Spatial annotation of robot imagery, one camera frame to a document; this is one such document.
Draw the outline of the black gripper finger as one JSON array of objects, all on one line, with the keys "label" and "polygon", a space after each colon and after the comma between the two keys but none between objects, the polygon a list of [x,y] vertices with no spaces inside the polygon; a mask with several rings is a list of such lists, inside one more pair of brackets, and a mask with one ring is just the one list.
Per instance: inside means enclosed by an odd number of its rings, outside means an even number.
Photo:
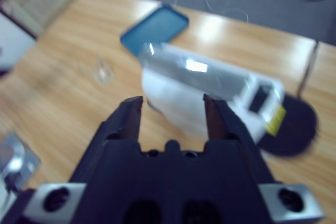
[{"label": "black gripper finger", "polygon": [[142,96],[127,98],[101,122],[70,177],[70,183],[86,183],[89,180],[108,141],[139,139],[142,104]]},{"label": "black gripper finger", "polygon": [[246,125],[229,107],[228,103],[208,94],[203,95],[203,101],[208,138],[210,140],[235,141],[256,182],[259,184],[275,183],[276,180],[262,158]]}]

